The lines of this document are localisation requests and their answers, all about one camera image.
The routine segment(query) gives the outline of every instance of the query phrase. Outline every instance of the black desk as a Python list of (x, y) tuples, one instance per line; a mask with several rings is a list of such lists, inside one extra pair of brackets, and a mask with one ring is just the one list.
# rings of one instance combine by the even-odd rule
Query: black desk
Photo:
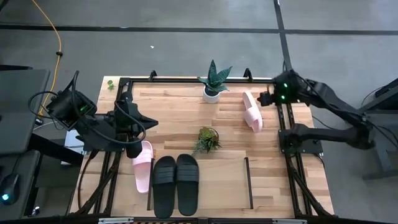
[[(0, 181), (11, 173), (18, 157), (19, 155), (0, 157), (0, 166), (2, 168)], [(3, 205), (0, 203), (0, 220), (20, 219), (24, 215), (26, 208), (28, 209), (26, 212), (32, 212), (27, 203), (30, 190), (34, 187), (35, 173), (37, 172), (39, 161), (40, 153), (38, 151), (28, 151), (19, 159), (15, 173), (20, 175), (20, 195), (18, 201), (13, 205)]]
[[(71, 164), (81, 164), (81, 154), (32, 134), (36, 116), (28, 110), (27, 102), (34, 93), (46, 89), (49, 76), (48, 70), (0, 72), (0, 155), (33, 149)], [(32, 101), (34, 111), (39, 112), (42, 98), (40, 95)]]

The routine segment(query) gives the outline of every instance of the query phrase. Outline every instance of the wooden tabletop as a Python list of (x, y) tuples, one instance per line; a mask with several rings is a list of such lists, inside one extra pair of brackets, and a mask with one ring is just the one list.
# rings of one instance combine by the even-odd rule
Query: wooden tabletop
[[(97, 103), (98, 113), (113, 110), (117, 89), (109, 90), (107, 82), (112, 80), (118, 86), (119, 78), (104, 77)], [(222, 92), (218, 103), (208, 104), (202, 99), (201, 83), (134, 84), (133, 102), (138, 104), (140, 113), (159, 121), (158, 126), (147, 131), (146, 137), (152, 143), (155, 159), (166, 155), (177, 158), (179, 154), (191, 154), (199, 129), (212, 127), (218, 131), (222, 147), (215, 152), (196, 156), (200, 167), (200, 192), (198, 211), (194, 217), (294, 217), (285, 158), (279, 151), (276, 107), (259, 107), (263, 118), (260, 133), (253, 133), (243, 120), (245, 107), (242, 93), (250, 90), (257, 97), (267, 89), (266, 85), (247, 83), (227, 86), (230, 91)], [(292, 107), (296, 123), (313, 126), (310, 108), (301, 103)], [(289, 122), (286, 120), (285, 123), (289, 128)], [(82, 203), (98, 185), (103, 157), (104, 153), (100, 152), (88, 165), (81, 188)], [(254, 209), (250, 209), (245, 157), (249, 158)], [(308, 188), (323, 207), (333, 213), (322, 163), (311, 154), (303, 154), (302, 157)], [(108, 188), (104, 192), (102, 210)], [(304, 211), (301, 190), (297, 193), (300, 208)], [(147, 198), (147, 194), (137, 192), (132, 161), (123, 153), (111, 215), (154, 217), (153, 206), (147, 210)], [(71, 212), (76, 210), (77, 191)], [(178, 209), (172, 216), (182, 217)]]

